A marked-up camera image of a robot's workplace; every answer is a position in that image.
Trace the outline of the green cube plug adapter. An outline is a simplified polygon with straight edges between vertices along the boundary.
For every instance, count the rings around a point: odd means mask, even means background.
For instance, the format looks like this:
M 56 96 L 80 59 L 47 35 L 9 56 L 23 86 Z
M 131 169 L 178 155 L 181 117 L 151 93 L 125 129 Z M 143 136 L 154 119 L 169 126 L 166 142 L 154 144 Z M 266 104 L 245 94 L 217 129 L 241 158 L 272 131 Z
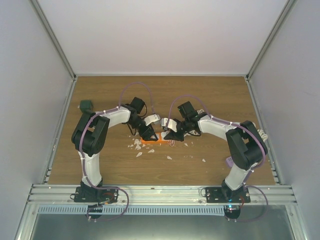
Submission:
M 90 99 L 83 99 L 78 105 L 79 110 L 84 113 L 86 111 L 93 111 L 93 103 Z

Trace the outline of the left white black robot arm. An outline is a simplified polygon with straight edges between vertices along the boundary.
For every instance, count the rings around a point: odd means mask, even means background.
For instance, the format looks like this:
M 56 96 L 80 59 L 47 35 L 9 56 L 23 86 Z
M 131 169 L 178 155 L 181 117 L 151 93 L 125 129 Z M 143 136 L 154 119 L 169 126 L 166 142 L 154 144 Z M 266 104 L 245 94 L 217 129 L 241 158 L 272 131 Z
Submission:
M 115 108 L 95 112 L 90 100 L 80 102 L 82 115 L 72 134 L 71 142 L 78 151 L 82 166 L 82 180 L 75 195 L 83 195 L 92 202 L 98 202 L 103 197 L 103 178 L 100 174 L 100 152 L 104 147 L 109 128 L 116 125 L 127 125 L 138 132 L 144 141 L 155 142 L 157 137 L 152 127 L 161 120 L 158 114 L 141 116 L 145 102 L 138 98 L 129 104 L 121 104 Z

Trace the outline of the orange power strip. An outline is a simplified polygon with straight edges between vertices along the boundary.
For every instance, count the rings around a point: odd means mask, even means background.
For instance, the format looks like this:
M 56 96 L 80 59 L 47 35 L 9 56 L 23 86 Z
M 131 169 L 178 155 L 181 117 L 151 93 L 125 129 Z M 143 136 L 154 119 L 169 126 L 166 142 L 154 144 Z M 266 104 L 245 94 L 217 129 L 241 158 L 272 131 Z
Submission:
M 165 144 L 168 142 L 168 140 L 162 140 L 161 139 L 161 132 L 156 132 L 157 136 L 158 136 L 158 140 L 152 140 L 152 141 L 144 141 L 142 140 L 142 138 L 140 139 L 142 144 L 145 145 L 154 145 L 154 144 Z

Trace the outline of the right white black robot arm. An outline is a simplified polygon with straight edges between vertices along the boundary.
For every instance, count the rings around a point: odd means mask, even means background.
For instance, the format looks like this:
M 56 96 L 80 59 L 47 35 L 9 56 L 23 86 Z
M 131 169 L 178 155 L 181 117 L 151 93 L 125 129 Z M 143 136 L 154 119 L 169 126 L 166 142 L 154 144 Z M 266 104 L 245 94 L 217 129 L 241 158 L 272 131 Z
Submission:
M 178 110 L 182 121 L 170 117 L 161 120 L 161 126 L 168 130 L 168 140 L 183 142 L 185 134 L 195 131 L 199 135 L 210 134 L 227 142 L 233 165 L 221 183 L 221 196 L 228 203 L 234 202 L 245 191 L 250 172 L 262 164 L 268 154 L 256 125 L 249 120 L 231 122 L 207 112 L 199 113 L 189 101 L 178 106 Z

